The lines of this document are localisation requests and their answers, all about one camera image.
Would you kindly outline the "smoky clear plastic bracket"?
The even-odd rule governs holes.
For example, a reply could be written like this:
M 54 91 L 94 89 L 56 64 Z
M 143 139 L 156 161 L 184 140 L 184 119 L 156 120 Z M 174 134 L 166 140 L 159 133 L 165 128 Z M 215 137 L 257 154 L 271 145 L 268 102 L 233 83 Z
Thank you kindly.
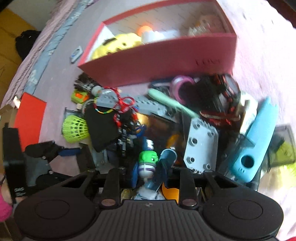
M 291 125 L 275 128 L 267 150 L 267 161 L 269 168 L 295 163 L 295 139 Z

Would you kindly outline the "red box lid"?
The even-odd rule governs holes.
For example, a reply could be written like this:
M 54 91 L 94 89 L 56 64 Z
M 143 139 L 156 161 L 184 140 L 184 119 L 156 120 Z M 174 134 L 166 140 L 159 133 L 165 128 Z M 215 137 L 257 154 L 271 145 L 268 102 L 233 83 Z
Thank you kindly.
M 14 128 L 18 129 L 22 151 L 26 146 L 39 142 L 46 105 L 45 101 L 33 95 L 22 95 L 14 123 Z

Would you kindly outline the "green purple toy figure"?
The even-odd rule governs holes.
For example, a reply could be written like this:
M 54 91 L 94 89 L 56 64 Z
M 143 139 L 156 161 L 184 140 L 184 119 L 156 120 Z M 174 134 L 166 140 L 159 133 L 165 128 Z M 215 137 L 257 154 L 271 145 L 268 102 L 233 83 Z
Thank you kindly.
M 153 177 L 159 161 L 158 154 L 154 151 L 154 142 L 146 137 L 134 141 L 136 147 L 141 147 L 138 160 L 132 167 L 131 184 L 135 188 L 138 178 L 145 182 Z

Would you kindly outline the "pink checked quilt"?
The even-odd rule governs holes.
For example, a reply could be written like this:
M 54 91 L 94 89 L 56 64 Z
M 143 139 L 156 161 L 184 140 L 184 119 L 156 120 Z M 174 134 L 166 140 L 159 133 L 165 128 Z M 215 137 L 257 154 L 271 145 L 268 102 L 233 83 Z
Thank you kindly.
M 29 75 L 33 70 L 34 64 L 39 59 L 41 53 L 44 51 L 46 45 L 49 44 L 53 35 L 65 23 L 66 19 L 78 6 L 79 1 L 58 1 L 54 9 L 51 11 L 51 17 L 46 22 L 45 27 L 34 42 L 29 54 L 22 61 L 18 70 L 13 77 L 8 90 L 6 91 L 2 101 L 1 107 L 12 104 L 13 97 L 21 95 L 28 81 Z

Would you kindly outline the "orange ball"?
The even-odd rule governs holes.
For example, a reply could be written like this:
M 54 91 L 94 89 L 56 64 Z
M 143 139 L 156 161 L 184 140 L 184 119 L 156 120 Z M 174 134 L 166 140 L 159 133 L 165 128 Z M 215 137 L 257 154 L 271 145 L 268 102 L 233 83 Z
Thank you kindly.
M 136 31 L 136 34 L 140 37 L 142 37 L 143 33 L 145 32 L 150 32 L 150 31 L 153 31 L 153 29 L 150 27 L 150 26 L 147 26 L 147 25 L 143 25 L 143 26 L 140 26 L 137 31 Z

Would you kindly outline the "green orange toy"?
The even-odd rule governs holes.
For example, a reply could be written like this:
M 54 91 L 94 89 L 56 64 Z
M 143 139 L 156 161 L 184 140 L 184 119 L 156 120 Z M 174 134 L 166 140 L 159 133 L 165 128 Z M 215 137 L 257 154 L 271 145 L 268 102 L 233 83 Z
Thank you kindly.
M 90 99 L 90 95 L 88 92 L 74 90 L 71 94 L 71 101 L 74 103 L 83 104 L 88 99 Z

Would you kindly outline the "black red wrist watch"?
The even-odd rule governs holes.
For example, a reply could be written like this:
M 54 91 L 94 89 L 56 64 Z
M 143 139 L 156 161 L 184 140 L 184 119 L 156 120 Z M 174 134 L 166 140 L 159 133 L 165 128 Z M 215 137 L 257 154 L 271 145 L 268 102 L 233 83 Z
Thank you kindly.
M 210 106 L 200 110 L 200 116 L 217 128 L 233 128 L 241 119 L 238 113 L 240 88 L 230 74 L 208 77 L 211 96 Z

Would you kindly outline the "pink monkey plush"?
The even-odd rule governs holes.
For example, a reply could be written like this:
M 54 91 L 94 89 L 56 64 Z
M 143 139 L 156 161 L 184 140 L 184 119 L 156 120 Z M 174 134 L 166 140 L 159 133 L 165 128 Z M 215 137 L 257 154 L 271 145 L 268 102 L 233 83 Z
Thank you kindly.
M 189 28 L 188 36 L 201 34 L 225 33 L 224 25 L 217 15 L 202 15 L 199 17 L 193 28 Z

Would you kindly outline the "black bag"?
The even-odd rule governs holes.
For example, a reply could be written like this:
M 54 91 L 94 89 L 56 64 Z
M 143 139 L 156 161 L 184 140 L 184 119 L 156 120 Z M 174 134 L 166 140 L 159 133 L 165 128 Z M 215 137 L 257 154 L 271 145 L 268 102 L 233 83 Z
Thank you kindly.
M 27 57 L 41 31 L 26 30 L 15 38 L 15 48 L 21 60 Z

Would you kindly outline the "black feather shuttlecock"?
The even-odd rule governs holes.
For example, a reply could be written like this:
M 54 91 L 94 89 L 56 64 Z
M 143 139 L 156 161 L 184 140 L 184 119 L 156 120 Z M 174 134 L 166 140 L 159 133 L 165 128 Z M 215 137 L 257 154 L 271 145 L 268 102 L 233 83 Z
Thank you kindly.
M 76 90 L 87 92 L 95 97 L 98 97 L 103 87 L 100 86 L 94 79 L 89 77 L 86 73 L 82 73 L 75 80 L 74 88 Z

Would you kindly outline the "light blue silicone case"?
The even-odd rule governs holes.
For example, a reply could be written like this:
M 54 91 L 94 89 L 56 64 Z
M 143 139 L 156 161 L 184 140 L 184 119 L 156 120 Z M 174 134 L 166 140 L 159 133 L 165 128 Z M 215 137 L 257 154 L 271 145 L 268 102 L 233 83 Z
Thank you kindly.
M 278 106 L 270 97 L 263 100 L 257 116 L 230 156 L 230 173 L 248 183 L 256 175 L 270 144 L 278 117 Z

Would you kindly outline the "grey brick plate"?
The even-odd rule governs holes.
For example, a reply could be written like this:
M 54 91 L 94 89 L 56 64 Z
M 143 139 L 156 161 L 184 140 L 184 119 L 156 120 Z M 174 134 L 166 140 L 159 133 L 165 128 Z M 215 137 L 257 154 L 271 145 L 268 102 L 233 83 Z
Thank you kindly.
M 134 99 L 134 104 L 133 106 L 138 110 L 140 114 L 145 114 L 145 115 L 157 115 L 162 118 L 165 118 L 166 120 L 173 121 L 175 123 L 178 123 L 180 118 L 179 114 L 177 112 L 170 108 L 167 107 L 155 100 L 152 100 L 150 98 L 147 98 L 144 95 L 128 95 L 126 93 L 121 93 L 120 94 L 121 98 L 128 97 L 128 99 L 125 99 L 124 102 L 127 104 L 132 103 L 132 100 Z M 110 89 L 104 90 L 102 94 L 97 97 L 96 99 L 96 105 L 104 108 L 117 108 L 119 109 L 119 106 L 115 106 L 118 103 L 118 97 L 116 93 Z

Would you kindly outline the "pink storage box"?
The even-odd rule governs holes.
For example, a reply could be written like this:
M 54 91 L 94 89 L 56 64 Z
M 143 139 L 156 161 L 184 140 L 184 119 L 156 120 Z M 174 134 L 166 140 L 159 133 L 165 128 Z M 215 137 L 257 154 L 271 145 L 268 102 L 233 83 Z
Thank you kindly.
M 202 15 L 215 15 L 224 32 L 189 36 Z M 168 39 L 121 50 L 98 59 L 105 40 L 149 26 Z M 118 87 L 176 75 L 231 73 L 237 35 L 217 1 L 127 1 L 117 15 L 103 18 L 78 67 L 98 83 Z

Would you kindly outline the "pink tape roll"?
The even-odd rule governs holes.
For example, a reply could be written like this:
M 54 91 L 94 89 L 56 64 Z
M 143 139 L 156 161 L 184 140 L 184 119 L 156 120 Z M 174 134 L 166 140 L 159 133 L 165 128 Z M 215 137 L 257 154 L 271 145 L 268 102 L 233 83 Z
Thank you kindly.
M 170 95 L 179 103 L 185 104 L 186 101 L 184 100 L 185 91 L 195 85 L 195 80 L 192 77 L 178 75 L 171 81 L 169 92 Z

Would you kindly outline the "yellow dog plush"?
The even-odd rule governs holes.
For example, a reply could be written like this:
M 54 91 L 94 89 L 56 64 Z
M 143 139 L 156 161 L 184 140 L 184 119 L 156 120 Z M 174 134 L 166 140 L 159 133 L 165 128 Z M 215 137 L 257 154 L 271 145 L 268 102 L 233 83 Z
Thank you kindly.
M 95 60 L 106 55 L 137 47 L 142 44 L 142 38 L 135 33 L 118 34 L 104 42 L 94 50 L 91 59 Z

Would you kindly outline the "green plastic shuttlecock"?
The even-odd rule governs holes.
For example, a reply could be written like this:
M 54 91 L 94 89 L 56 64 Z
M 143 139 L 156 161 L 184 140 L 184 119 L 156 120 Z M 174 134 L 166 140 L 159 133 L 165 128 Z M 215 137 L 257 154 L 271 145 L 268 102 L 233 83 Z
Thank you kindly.
M 76 143 L 89 137 L 88 126 L 84 119 L 69 115 L 62 125 L 62 135 L 69 143 Z

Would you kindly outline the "light blue floral quilt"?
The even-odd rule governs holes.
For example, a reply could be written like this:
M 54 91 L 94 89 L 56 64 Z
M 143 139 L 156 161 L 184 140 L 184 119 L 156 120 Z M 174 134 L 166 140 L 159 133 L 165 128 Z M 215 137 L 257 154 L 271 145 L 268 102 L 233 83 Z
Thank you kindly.
M 69 29 L 73 26 L 82 12 L 94 2 L 95 1 L 79 1 L 78 5 L 62 23 L 61 27 L 59 27 L 58 30 L 54 32 L 53 37 L 50 39 L 49 43 L 46 45 L 36 63 L 34 64 L 23 92 L 31 95 L 34 94 L 37 85 L 50 61 L 50 58 L 55 52 L 59 43 L 65 37 Z

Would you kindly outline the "small white blue device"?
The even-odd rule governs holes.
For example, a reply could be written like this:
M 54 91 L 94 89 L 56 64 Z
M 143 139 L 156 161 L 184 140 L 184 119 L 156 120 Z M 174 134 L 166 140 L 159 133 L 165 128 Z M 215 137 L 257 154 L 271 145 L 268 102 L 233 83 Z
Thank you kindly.
M 70 63 L 73 64 L 75 63 L 80 56 L 83 54 L 83 49 L 81 46 L 78 46 L 71 54 L 70 56 Z

